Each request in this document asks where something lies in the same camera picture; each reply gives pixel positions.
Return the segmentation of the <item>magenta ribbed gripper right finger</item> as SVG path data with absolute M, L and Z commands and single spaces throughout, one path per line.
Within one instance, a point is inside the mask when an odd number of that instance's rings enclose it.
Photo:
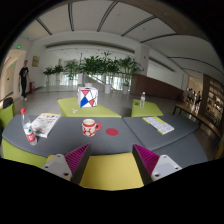
M 132 154 L 144 185 L 181 170 L 181 167 L 168 155 L 159 156 L 137 144 L 133 145 Z

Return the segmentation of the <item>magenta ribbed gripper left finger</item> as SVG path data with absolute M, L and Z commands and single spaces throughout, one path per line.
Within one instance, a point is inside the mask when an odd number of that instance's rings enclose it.
M 90 155 L 91 146 L 85 144 L 66 155 L 54 155 L 42 169 L 79 185 Z

